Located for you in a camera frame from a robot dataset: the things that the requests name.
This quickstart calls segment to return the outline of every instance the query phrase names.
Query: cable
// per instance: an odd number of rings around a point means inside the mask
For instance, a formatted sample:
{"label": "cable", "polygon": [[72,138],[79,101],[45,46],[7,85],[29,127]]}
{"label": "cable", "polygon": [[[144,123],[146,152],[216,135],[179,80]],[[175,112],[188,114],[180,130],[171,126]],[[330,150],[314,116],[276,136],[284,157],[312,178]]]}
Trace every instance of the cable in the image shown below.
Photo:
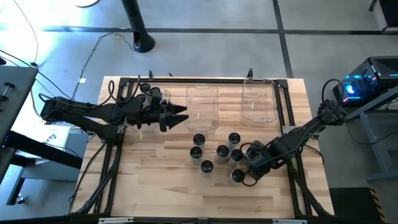
{"label": "cable", "polygon": [[[3,51],[3,50],[0,50],[0,52],[4,53],[4,54],[6,54],[6,55],[8,55],[8,56],[10,56],[10,57],[13,57],[13,58],[17,59],[18,61],[24,63],[24,64],[27,65],[28,67],[32,67],[31,65],[29,65],[29,64],[26,63],[25,61],[23,61],[23,60],[21,60],[21,59],[15,57],[15,56],[13,56],[13,55],[11,55],[11,54],[5,52],[5,51]],[[68,97],[69,99],[72,100],[72,98],[71,98],[70,96],[68,96],[66,93],[64,93],[53,81],[51,81],[51,80],[50,80],[48,77],[46,77],[43,73],[41,73],[41,72],[38,72],[38,73],[41,74],[45,79],[47,79],[53,86],[55,86],[55,87],[57,88],[57,90],[59,90],[59,92],[61,92],[61,93],[64,94],[66,97]]]}
{"label": "cable", "polygon": [[385,110],[389,110],[389,108],[388,108],[388,106],[390,106],[390,104],[391,103],[395,103],[395,102],[397,102],[398,101],[398,99],[396,98],[396,99],[394,99],[394,100],[391,100],[388,104],[387,104],[387,106],[386,106],[386,108],[385,108]]}
{"label": "cable", "polygon": [[[256,146],[256,147],[259,147],[261,149],[264,149],[264,147],[262,147],[262,146],[258,146],[258,145],[254,144],[254,143],[251,143],[251,142],[246,142],[246,143],[243,143],[239,147],[239,150],[242,151],[243,146],[247,146],[247,145]],[[250,169],[244,173],[244,178],[246,178],[246,174],[248,174],[249,172],[250,172]],[[242,184],[245,185],[246,187],[253,187],[253,186],[255,186],[258,183],[258,180],[256,180],[253,184],[247,184],[247,183],[244,182],[244,178],[243,178]]]}
{"label": "cable", "polygon": [[100,44],[102,38],[104,38],[104,37],[106,37],[106,36],[108,36],[108,35],[110,35],[110,34],[113,34],[113,38],[115,38],[115,39],[120,39],[120,37],[121,37],[121,38],[123,39],[123,41],[124,41],[125,43],[128,44],[128,46],[130,47],[130,50],[132,50],[133,52],[135,52],[135,50],[133,49],[133,47],[131,47],[131,44],[130,44],[129,42],[127,42],[127,41],[125,40],[125,38],[123,37],[123,35],[121,35],[121,34],[113,33],[113,32],[112,32],[112,33],[107,33],[107,34],[102,35],[101,37],[99,37],[98,40],[97,40],[97,43],[95,43],[95,45],[94,45],[94,47],[93,47],[93,50],[91,50],[90,56],[88,56],[86,63],[84,64],[83,68],[81,69],[81,73],[80,73],[80,76],[79,76],[79,80],[78,80],[78,82],[77,82],[77,84],[76,84],[76,87],[75,87],[75,90],[73,91],[73,94],[72,94],[72,99],[73,99],[73,100],[75,99],[75,96],[76,96],[76,93],[77,93],[77,88],[79,87],[81,78],[83,78],[83,73],[84,73],[85,70],[86,70],[87,64],[88,64],[88,62],[91,60],[91,58],[93,57],[93,54],[94,54],[95,50],[97,49],[98,44]]}
{"label": "cable", "polygon": [[90,138],[87,139],[86,143],[88,143],[90,140],[92,140],[97,134],[92,135]]}
{"label": "cable", "polygon": [[29,24],[30,28],[32,29],[33,35],[35,36],[35,40],[36,40],[36,56],[35,56],[35,60],[34,63],[36,63],[37,60],[37,55],[39,54],[39,41],[37,41],[37,36],[35,33],[35,30],[32,27],[32,24],[29,22],[29,20],[27,19],[24,11],[22,11],[21,7],[19,7],[18,3],[16,2],[16,0],[14,0],[14,3],[17,5],[17,7],[19,8],[20,12],[22,13],[22,15],[24,15],[26,22]]}
{"label": "cable", "polygon": [[131,99],[134,98],[134,96],[135,96],[136,93],[137,93],[138,87],[139,87],[140,85],[141,85],[141,75],[138,75],[136,89],[134,90],[134,92],[132,93],[132,95],[131,95],[127,100],[121,101],[121,100],[116,99],[116,98],[113,96],[113,92],[114,92],[114,81],[111,80],[111,81],[109,81],[109,83],[108,83],[108,92],[109,92],[109,96],[110,96],[114,101],[116,101],[116,102],[118,102],[118,103],[122,103],[122,104],[128,103],[128,102],[130,102]]}
{"label": "cable", "polygon": [[310,149],[316,151],[316,152],[319,154],[319,156],[321,156],[321,158],[322,158],[322,164],[325,165],[325,159],[323,158],[323,154],[322,154],[318,149],[315,149],[314,147],[309,146],[309,145],[307,145],[307,144],[304,145],[304,146],[307,146],[308,148],[310,148]]}
{"label": "cable", "polygon": [[346,126],[347,126],[347,129],[348,129],[348,134],[349,134],[349,136],[350,136],[356,143],[361,144],[361,145],[373,145],[373,144],[376,144],[376,143],[378,143],[378,142],[384,140],[385,138],[388,138],[389,136],[392,136],[393,134],[398,134],[398,131],[395,131],[395,132],[393,132],[393,133],[390,133],[390,134],[384,136],[383,138],[380,138],[379,140],[377,140],[377,141],[375,141],[375,142],[372,142],[372,143],[365,143],[365,142],[359,142],[358,140],[356,140],[356,139],[353,137],[353,135],[351,134],[351,131],[349,130],[349,127],[348,127],[348,124],[347,124],[347,123],[346,123]]}
{"label": "cable", "polygon": [[55,146],[55,145],[47,143],[47,142],[43,142],[43,143],[46,144],[46,145],[49,145],[49,146],[53,146],[53,147],[58,147],[58,148],[62,148],[62,149],[68,149],[69,151],[73,152],[74,155],[76,155],[77,157],[79,157],[81,159],[81,157],[75,151],[73,151],[72,149],[70,149],[68,147]]}
{"label": "cable", "polygon": [[44,88],[45,91],[49,92],[53,97],[55,97],[55,95],[52,94],[52,92],[50,92],[50,90],[48,90],[40,81],[38,81],[37,79],[36,79],[36,81],[38,84],[40,84]]}
{"label": "cable", "polygon": [[6,59],[6,58],[3,57],[3,56],[0,56],[0,57],[3,58],[4,60],[8,61],[8,62],[13,63],[15,66],[20,67],[17,63],[13,62],[12,60]]}
{"label": "cable", "polygon": [[86,175],[87,170],[88,170],[88,168],[90,167],[91,163],[94,161],[94,159],[95,159],[95,157],[98,155],[98,153],[100,153],[101,150],[105,147],[105,145],[106,145],[106,144],[103,144],[103,145],[95,152],[95,154],[93,155],[93,157],[88,161],[87,166],[86,166],[86,168],[84,169],[83,173],[81,174],[80,180],[79,180],[79,182],[78,182],[77,185],[76,185],[75,192],[74,192],[73,195],[69,198],[69,201],[68,201],[68,214],[70,213],[70,210],[72,209],[72,204],[73,204],[73,201],[75,200],[77,191],[78,191],[78,189],[79,189],[79,187],[80,187],[81,180],[83,180],[83,178],[84,178],[84,176]]}
{"label": "cable", "polygon": [[60,104],[62,104],[62,105],[65,105],[65,106],[72,106],[72,107],[74,107],[74,108],[80,108],[80,109],[85,109],[85,110],[92,110],[92,109],[99,108],[100,106],[103,106],[105,103],[107,103],[107,102],[109,101],[109,99],[111,98],[111,97],[109,96],[104,102],[102,102],[102,103],[100,103],[100,104],[98,104],[98,105],[96,105],[96,106],[93,106],[92,108],[89,108],[89,107],[87,107],[87,106],[77,106],[77,105],[73,105],[73,104],[69,104],[69,103],[64,103],[64,102],[62,102],[62,101],[57,100],[57,97],[49,97],[49,96],[47,96],[47,95],[44,95],[44,94],[42,94],[42,93],[39,93],[39,98],[45,103],[45,100],[43,99],[43,97],[45,97],[45,98],[47,98],[47,99],[49,99],[49,100],[53,100],[53,101],[55,101],[55,102],[57,102],[57,103],[60,103]]}
{"label": "cable", "polygon": [[[322,103],[325,102],[325,88],[326,88],[327,84],[329,84],[332,81],[338,82],[341,85],[342,93],[344,92],[344,86],[340,80],[335,79],[335,78],[329,79],[322,87],[322,95],[321,95]],[[340,95],[340,99],[337,101],[338,104],[340,104],[341,102],[343,102],[343,94]]]}

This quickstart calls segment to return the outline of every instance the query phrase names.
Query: gray floor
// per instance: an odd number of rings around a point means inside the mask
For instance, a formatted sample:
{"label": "gray floor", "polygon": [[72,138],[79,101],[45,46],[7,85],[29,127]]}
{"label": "gray floor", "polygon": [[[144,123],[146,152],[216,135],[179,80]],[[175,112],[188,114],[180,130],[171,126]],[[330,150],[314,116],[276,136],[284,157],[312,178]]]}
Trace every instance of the gray floor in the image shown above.
{"label": "gray floor", "polygon": [[[40,43],[37,62],[41,71],[68,94],[72,94],[83,64],[103,33],[40,32],[40,27],[129,27],[119,1],[101,0],[84,9],[66,1],[17,2],[36,27]],[[279,0],[279,5],[285,29],[379,30],[376,19],[368,12],[370,2]],[[140,0],[139,3],[150,28],[277,29],[272,0]],[[11,27],[0,31],[0,49],[31,61],[35,42],[13,1],[6,1],[3,10],[0,7],[0,23]],[[123,35],[127,40],[132,39],[131,34]],[[150,69],[155,76],[167,76],[170,72],[174,76],[243,77],[252,67],[255,77],[286,77],[277,34],[151,35],[157,41],[156,46],[146,54],[131,52],[123,41],[111,35],[103,39],[83,74],[87,81],[80,85],[77,99],[96,102],[105,75],[147,75]],[[316,114],[325,81],[344,77],[368,56],[398,55],[398,36],[286,35],[286,40],[294,77],[305,79],[312,114]],[[58,94],[54,87],[43,82]],[[38,85],[34,92],[46,94]],[[358,139],[365,141],[360,126],[353,123],[350,127]],[[345,126],[328,128],[322,132],[319,143],[325,155],[329,186],[373,187],[387,220],[398,222],[398,181],[366,183],[366,177],[378,171],[370,147],[357,145],[348,137]],[[73,182],[30,180],[22,189],[29,203],[3,206],[15,173],[16,167],[10,169],[7,181],[0,186],[0,219],[46,216],[48,212],[65,214]],[[41,186],[40,192],[33,186]],[[49,196],[46,201],[41,199],[44,196]]]}

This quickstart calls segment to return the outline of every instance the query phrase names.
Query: yellow black warning stripe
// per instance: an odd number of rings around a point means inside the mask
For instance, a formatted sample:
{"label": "yellow black warning stripe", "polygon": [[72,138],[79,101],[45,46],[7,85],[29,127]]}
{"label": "yellow black warning stripe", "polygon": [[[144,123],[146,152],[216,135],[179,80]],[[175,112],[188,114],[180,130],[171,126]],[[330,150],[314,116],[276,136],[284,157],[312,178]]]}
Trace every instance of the yellow black warning stripe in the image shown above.
{"label": "yellow black warning stripe", "polygon": [[380,215],[380,220],[382,222],[386,222],[386,218],[384,218],[384,214],[383,214],[383,211],[381,209],[381,205],[380,205],[379,199],[378,199],[378,197],[376,195],[376,191],[373,190],[372,188],[369,188],[369,191],[370,191],[371,195],[373,196],[374,203],[376,204],[377,211],[379,212],[379,215]]}

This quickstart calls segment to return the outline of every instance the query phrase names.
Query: butcher block tabletop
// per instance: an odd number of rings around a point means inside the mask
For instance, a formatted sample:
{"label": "butcher block tabletop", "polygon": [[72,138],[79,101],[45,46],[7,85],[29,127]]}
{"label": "butcher block tabletop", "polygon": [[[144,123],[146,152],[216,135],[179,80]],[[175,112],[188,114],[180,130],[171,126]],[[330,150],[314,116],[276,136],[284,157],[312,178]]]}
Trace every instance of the butcher block tabletop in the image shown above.
{"label": "butcher block tabletop", "polygon": [[[98,102],[107,99],[108,83],[118,86],[120,77],[104,77]],[[304,80],[288,79],[295,123],[301,126],[311,120],[310,106]],[[278,117],[265,126],[248,126],[241,122],[243,84],[238,83],[153,83],[170,92],[170,102],[186,105],[187,88],[212,85],[218,89],[218,127],[205,132],[205,159],[214,161],[215,151],[225,144],[228,135],[239,133],[241,143],[259,140],[266,144],[280,136]],[[129,217],[208,217],[208,218],[293,218],[286,166],[271,170],[253,187],[229,185],[227,177],[233,168],[214,163],[211,177],[204,178],[199,166],[190,159],[195,130],[182,122],[162,133],[159,127],[150,132],[126,128],[123,151],[117,177],[112,216]],[[318,149],[318,143],[307,143]],[[101,147],[95,137],[87,144],[81,173],[88,161]],[[98,185],[104,159],[102,150],[84,176],[78,189],[72,211],[78,210]],[[302,153],[308,188],[326,211],[333,213],[329,188],[320,156],[304,147]],[[101,209],[104,209],[108,187],[105,188]],[[300,208],[304,212],[302,193],[298,188]]]}

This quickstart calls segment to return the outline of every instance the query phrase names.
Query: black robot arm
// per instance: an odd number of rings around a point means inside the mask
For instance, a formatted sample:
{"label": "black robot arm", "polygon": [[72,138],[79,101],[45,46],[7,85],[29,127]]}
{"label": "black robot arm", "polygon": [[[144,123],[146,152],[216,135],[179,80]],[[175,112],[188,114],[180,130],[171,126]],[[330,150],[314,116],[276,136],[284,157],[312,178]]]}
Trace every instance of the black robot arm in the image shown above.
{"label": "black robot arm", "polygon": [[[171,129],[188,118],[188,115],[177,114],[185,111],[187,107],[173,105],[163,100],[160,92],[154,93],[151,96],[151,103],[145,106],[147,99],[140,97],[105,105],[82,103],[62,97],[47,98],[40,113],[45,121],[50,123],[64,121],[74,124],[84,131],[96,133],[108,143],[116,142],[117,133],[125,123],[136,125],[138,129],[141,129],[143,124],[159,123],[160,130],[166,132],[167,127]],[[89,118],[102,119],[105,124]]]}
{"label": "black robot arm", "polygon": [[318,108],[318,115],[307,124],[276,137],[265,146],[255,141],[248,149],[249,174],[259,180],[271,169],[278,169],[290,161],[296,150],[303,146],[309,137],[324,130],[325,126],[339,126],[345,123],[346,113],[336,101],[326,100]]}

